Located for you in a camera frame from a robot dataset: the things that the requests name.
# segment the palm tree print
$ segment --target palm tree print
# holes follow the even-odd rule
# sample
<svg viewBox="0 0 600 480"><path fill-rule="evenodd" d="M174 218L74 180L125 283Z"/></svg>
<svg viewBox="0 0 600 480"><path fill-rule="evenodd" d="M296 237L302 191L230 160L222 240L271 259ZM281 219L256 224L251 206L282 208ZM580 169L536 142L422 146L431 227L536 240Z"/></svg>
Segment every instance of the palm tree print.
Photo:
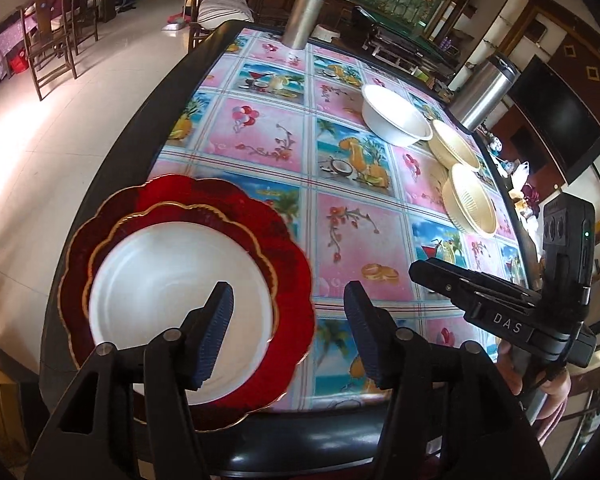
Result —
<svg viewBox="0 0 600 480"><path fill-rule="evenodd" d="M316 341L319 346L317 352L317 359L315 361L315 368L318 369L327 357L331 345L334 345L342 357L347 359L349 357L349 349L347 348L347 339L350 338L349 332L344 328L345 322L337 319L321 319L318 322L316 329Z"/></svg>

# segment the black table edge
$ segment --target black table edge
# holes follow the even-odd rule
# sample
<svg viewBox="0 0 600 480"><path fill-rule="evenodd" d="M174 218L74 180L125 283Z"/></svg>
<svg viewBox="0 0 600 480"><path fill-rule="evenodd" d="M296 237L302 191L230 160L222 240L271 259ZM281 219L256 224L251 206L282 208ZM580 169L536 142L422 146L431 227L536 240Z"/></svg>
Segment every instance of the black table edge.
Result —
<svg viewBox="0 0 600 480"><path fill-rule="evenodd" d="M57 305L58 286L64 273L66 251L74 233L96 214L99 206L110 195L125 187L145 183L170 134L174 118L179 116L216 60L224 54L245 26L280 33L279 29L261 27L253 23L235 20L223 23L187 54L144 101L120 133L85 193L62 248L46 305L41 342L40 390L50 410L53 410L76 372ZM317 40L310 42L356 57L389 72L425 92L446 108L422 81L368 54L351 52ZM486 147L480 139L477 141L496 180L498 190L501 193L506 192L504 184L498 180L501 177L495 171ZM515 211L512 212L512 204L511 208L508 206L509 204L507 208L510 216L512 219L516 218ZM210 472L222 476L262 478L327 472L371 461L384 424L386 409L387 403L384 402L353 410L255 413L227 430L199 433L200 444ZM135 433L138 457L151 462L146 427L136 424Z"/></svg>

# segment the purple tablecloth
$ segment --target purple tablecloth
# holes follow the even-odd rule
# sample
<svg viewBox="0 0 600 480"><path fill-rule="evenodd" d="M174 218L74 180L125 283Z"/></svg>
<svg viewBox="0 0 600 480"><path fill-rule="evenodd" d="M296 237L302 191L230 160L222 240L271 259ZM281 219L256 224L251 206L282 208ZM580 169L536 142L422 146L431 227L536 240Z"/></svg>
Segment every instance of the purple tablecloth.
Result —
<svg viewBox="0 0 600 480"><path fill-rule="evenodd" d="M24 24L27 32L30 32L31 29L36 26L36 20L33 19L33 16L29 16L24 20ZM23 39L24 34L22 32L22 24L20 23L20 20L0 34L0 79L4 79L4 77L9 73L7 54Z"/></svg>

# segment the stainless steel thermos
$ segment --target stainless steel thermos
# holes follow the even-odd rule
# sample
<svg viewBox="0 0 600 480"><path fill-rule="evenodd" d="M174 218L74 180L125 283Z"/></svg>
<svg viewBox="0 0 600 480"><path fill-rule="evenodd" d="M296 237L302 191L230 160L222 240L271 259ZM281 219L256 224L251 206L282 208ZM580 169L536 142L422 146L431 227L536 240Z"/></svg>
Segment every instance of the stainless steel thermos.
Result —
<svg viewBox="0 0 600 480"><path fill-rule="evenodd" d="M289 21L286 22L282 44L301 50L306 45L309 36L314 31L318 14L325 0L296 0L291 10Z"/></svg>

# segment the white plastic bag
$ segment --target white plastic bag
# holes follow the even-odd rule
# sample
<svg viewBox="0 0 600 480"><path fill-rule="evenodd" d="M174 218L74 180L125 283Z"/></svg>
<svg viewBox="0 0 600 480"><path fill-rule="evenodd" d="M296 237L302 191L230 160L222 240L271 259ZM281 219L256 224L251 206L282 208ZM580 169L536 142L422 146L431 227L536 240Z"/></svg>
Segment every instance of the white plastic bag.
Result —
<svg viewBox="0 0 600 480"><path fill-rule="evenodd" d="M515 189L516 191L521 191L522 186L524 186L526 184L526 180L527 180L528 176L529 176L529 163L523 162L516 168L516 171L514 171L511 174L511 184L513 186L513 189Z"/></svg>

